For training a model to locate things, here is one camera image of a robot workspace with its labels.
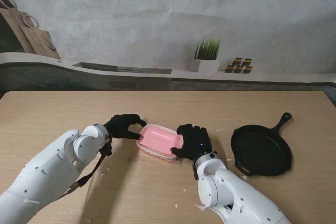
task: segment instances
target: pink container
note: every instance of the pink container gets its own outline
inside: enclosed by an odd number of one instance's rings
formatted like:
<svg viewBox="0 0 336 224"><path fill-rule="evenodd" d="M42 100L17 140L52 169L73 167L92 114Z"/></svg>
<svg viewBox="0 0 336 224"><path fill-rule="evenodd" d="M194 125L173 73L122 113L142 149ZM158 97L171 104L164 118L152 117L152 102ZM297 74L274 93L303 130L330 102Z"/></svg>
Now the pink container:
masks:
<svg viewBox="0 0 336 224"><path fill-rule="evenodd" d="M176 160L176 156L170 149L181 148L183 145L183 137L176 131L156 124L147 124L140 134L143 136L142 140L137 140L140 149L169 162Z"/></svg>

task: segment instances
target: wooden tabletop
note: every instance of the wooden tabletop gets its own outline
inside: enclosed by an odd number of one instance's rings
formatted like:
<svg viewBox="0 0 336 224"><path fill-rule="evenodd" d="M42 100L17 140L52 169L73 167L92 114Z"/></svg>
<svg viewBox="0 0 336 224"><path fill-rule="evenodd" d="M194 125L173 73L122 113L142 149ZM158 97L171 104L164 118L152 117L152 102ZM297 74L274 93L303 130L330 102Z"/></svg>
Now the wooden tabletop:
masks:
<svg viewBox="0 0 336 224"><path fill-rule="evenodd" d="M0 100L0 193L63 132L82 131L115 114L137 113L170 129L186 123L206 127L214 150L225 160L233 158L234 129L273 127L284 112L293 116L281 131L293 152L292 170L278 177L248 177L247 182L292 223L334 223L336 109L318 91L9 92ZM114 154L91 182L47 206L30 223L222 223L211 210L195 206L200 200L190 161L165 163L141 152L132 140L115 140L112 147ZM233 161L226 164L242 176Z"/></svg>

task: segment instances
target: black glove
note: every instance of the black glove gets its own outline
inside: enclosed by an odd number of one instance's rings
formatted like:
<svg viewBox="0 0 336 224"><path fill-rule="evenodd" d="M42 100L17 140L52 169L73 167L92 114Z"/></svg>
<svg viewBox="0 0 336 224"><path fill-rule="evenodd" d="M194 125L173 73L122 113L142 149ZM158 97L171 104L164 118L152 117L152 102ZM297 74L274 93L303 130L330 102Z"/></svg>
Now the black glove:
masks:
<svg viewBox="0 0 336 224"><path fill-rule="evenodd" d="M140 124L142 127L146 126L146 122L141 120L136 114L115 115L104 124L110 135L115 138L141 139L142 136L128 130L129 126L133 124Z"/></svg>
<svg viewBox="0 0 336 224"><path fill-rule="evenodd" d="M181 149L171 148L171 152L177 157L184 157L190 160L212 152L212 146L206 128L193 127L191 124L181 125L177 128L178 135L183 136L183 147Z"/></svg>

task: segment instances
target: black frying pan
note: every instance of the black frying pan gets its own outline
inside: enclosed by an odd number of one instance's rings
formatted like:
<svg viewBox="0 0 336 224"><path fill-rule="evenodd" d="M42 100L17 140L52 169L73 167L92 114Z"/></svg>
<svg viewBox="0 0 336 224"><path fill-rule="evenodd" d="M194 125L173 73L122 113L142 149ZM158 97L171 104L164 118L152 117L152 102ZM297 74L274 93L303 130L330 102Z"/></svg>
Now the black frying pan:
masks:
<svg viewBox="0 0 336 224"><path fill-rule="evenodd" d="M246 125L234 130L231 148L237 169L249 176L278 176L290 170L292 152L279 130L291 118L291 114L283 114L271 129Z"/></svg>

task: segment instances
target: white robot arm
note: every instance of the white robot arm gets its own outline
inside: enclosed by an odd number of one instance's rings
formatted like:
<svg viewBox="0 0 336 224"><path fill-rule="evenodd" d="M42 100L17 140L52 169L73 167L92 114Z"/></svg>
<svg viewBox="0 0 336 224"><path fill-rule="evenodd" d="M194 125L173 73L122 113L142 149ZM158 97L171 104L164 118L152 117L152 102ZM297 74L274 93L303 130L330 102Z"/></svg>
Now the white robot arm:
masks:
<svg viewBox="0 0 336 224"><path fill-rule="evenodd" d="M203 206L225 224L290 224L277 205L227 170L215 153L201 156L195 166Z"/></svg>
<svg viewBox="0 0 336 224"><path fill-rule="evenodd" d="M101 125L64 133L30 160L0 196L5 224L26 224L46 205L61 197L109 140Z"/></svg>

